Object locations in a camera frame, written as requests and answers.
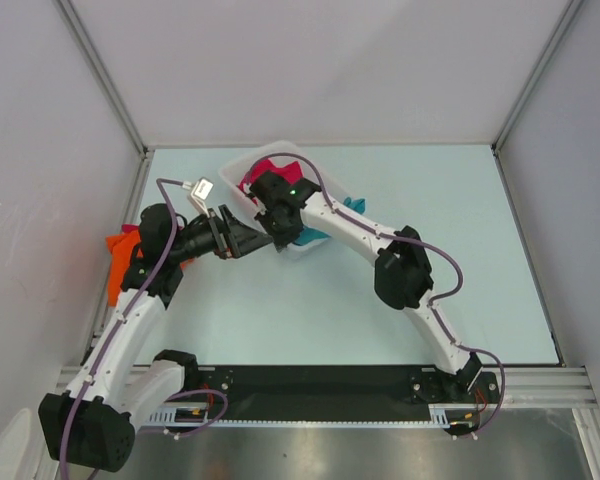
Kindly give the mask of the teal t shirt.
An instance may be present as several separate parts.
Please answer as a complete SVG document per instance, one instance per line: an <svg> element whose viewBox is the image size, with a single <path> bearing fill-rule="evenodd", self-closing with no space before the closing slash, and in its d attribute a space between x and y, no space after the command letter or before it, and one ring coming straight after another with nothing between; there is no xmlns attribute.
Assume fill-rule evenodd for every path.
<svg viewBox="0 0 600 480"><path fill-rule="evenodd" d="M343 205L359 214L363 214L366 210L366 200L364 198L353 199L351 197L346 197L343 201ZM305 227L300 235L294 240L293 244L298 247L305 247L329 238L330 236L322 231Z"/></svg>

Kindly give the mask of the white plastic basket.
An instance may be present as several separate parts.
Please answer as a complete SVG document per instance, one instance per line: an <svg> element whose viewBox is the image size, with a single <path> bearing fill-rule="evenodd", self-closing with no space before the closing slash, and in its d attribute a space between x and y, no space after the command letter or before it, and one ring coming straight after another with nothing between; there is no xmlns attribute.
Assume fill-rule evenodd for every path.
<svg viewBox="0 0 600 480"><path fill-rule="evenodd" d="M231 195L241 211L250 218L250 221L259 230L262 230L263 227L254 219L254 217L260 211L260 204L257 200L249 199L247 197L249 191L247 193L243 193L238 188L238 184L243 179L245 174L250 172L253 164L263 157L270 159L276 166L283 166L287 163L298 161L300 163L303 176L318 184L318 179L315 172L306 163L295 158L295 155L302 156L306 159L309 158L309 155L304 150L292 142L276 141L257 149L252 149L227 163L218 170L220 178L225 184L228 185ZM334 200L338 201L339 203L343 203L346 197L351 197L353 199L360 198L360 196L354 195L348 188L343 187L328 171L323 170L322 165L316 160L312 160L312 163L319 171L320 176L326 186L327 193ZM287 250L281 252L281 255L290 260L298 260L302 256L310 253L328 241L329 239L322 240L316 244L305 247L298 247L292 243Z"/></svg>

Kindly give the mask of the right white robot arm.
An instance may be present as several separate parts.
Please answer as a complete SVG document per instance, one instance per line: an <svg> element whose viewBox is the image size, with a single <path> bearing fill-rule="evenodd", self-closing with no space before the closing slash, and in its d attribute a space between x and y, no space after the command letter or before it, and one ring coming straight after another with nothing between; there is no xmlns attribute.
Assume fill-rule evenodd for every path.
<svg viewBox="0 0 600 480"><path fill-rule="evenodd" d="M374 269L374 292L388 307L404 312L430 345L434 365L443 373L441 388L453 401L473 394L482 373L478 352L457 339L437 308L443 296L434 291L427 250L441 250L423 242L416 230L400 231L375 223L302 178L291 184L267 171L249 187L260 210L255 219L281 250L308 229L321 231L366 259Z"/></svg>

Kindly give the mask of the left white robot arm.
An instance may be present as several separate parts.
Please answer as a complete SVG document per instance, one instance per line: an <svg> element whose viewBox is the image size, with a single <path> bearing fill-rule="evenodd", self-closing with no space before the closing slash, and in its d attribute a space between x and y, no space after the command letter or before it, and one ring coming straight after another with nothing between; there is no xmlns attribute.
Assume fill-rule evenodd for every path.
<svg viewBox="0 0 600 480"><path fill-rule="evenodd" d="M48 453L63 466L119 471L136 434L163 402L199 392L195 356L174 350L157 354L139 379L127 382L151 330L166 317L184 263L209 253L238 259L272 241L226 206L179 226L171 206L154 204L143 210L138 231L139 243L102 337L65 390L46 394L38 408Z"/></svg>

